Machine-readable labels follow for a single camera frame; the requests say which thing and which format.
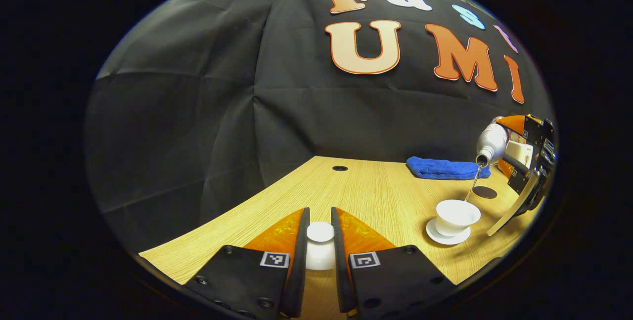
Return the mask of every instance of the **orange gripper finger pad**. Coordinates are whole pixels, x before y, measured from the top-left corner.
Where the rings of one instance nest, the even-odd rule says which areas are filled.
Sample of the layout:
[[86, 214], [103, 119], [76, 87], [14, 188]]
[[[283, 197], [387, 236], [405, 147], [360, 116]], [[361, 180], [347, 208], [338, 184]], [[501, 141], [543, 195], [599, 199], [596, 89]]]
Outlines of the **orange gripper finger pad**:
[[512, 171], [514, 169], [514, 167], [512, 167], [508, 162], [506, 162], [505, 160], [499, 160], [499, 169], [501, 169], [501, 171], [503, 172], [503, 175], [506, 176], [506, 178], [510, 178], [510, 176], [512, 176]]
[[348, 277], [350, 277], [352, 290], [354, 290], [354, 282], [352, 282], [350, 271], [350, 253], [382, 251], [395, 248], [396, 246], [376, 232], [376, 230], [367, 226], [366, 223], [347, 212], [339, 208], [336, 208], [336, 212], [339, 214], [339, 220], [341, 221], [345, 261], [348, 263]]
[[523, 130], [525, 128], [525, 116], [523, 115], [508, 116], [508, 117], [504, 117], [502, 119], [497, 120], [496, 123], [506, 128], [509, 128], [522, 136]]
[[301, 220], [302, 214], [303, 209], [299, 209], [277, 221], [275, 225], [253, 238], [244, 248], [258, 251], [290, 253], [290, 264], [288, 265], [288, 273], [290, 273], [292, 269], [292, 259], [294, 258], [294, 245], [297, 240], [299, 221]]

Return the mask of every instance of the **blue towel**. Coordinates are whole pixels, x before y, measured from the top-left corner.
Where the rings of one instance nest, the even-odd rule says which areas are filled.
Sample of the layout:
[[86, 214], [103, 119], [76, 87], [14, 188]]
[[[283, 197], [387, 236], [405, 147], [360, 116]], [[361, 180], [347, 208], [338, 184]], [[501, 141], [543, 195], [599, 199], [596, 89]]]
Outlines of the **blue towel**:
[[[412, 156], [407, 167], [413, 175], [425, 180], [473, 180], [479, 166], [475, 162], [451, 162], [450, 160], [425, 159]], [[479, 172], [479, 178], [490, 176], [490, 165]]]

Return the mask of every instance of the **white cup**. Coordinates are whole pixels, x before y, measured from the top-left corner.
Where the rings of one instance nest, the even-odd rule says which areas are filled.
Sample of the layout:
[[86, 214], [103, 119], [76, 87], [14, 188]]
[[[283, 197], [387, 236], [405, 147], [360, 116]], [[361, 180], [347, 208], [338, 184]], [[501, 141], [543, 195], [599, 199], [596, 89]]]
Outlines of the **white cup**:
[[455, 236], [476, 223], [481, 212], [475, 205], [463, 200], [444, 200], [437, 204], [437, 232], [444, 236]]
[[310, 223], [306, 268], [326, 271], [334, 268], [334, 227], [330, 223]]

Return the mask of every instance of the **saucer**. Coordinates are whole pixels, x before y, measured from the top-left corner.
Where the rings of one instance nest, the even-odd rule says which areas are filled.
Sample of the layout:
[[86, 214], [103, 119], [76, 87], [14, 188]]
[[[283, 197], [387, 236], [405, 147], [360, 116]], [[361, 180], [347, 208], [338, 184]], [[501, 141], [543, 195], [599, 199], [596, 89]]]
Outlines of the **saucer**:
[[441, 243], [443, 245], [457, 245], [458, 243], [466, 241], [466, 239], [470, 236], [470, 226], [455, 236], [444, 236], [443, 234], [437, 232], [435, 226], [436, 220], [437, 217], [427, 223], [427, 234], [437, 243]]

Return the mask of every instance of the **table surface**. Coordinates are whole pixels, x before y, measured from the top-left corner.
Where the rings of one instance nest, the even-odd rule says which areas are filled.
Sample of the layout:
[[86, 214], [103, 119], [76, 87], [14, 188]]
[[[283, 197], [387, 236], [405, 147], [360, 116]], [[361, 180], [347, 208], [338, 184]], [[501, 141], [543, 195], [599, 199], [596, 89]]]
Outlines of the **table surface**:
[[[348, 169], [334, 171], [335, 165]], [[481, 219], [471, 226], [470, 237], [458, 245], [432, 241], [425, 226], [437, 216], [437, 203], [463, 200], [473, 180], [423, 180], [413, 176], [404, 163], [315, 156], [244, 203], [140, 256], [184, 284], [221, 246], [244, 246], [276, 221], [304, 207], [310, 208], [311, 222], [329, 223], [331, 208], [338, 207], [396, 246], [418, 246], [457, 284], [508, 252], [538, 211], [515, 217], [493, 236], [486, 235], [518, 197], [496, 167], [491, 167], [491, 172], [490, 178], [479, 179], [477, 185], [491, 187], [497, 197], [484, 199], [470, 194], [469, 202], [481, 210]], [[301, 313], [302, 319], [346, 318], [339, 313], [334, 270], [307, 270]]]

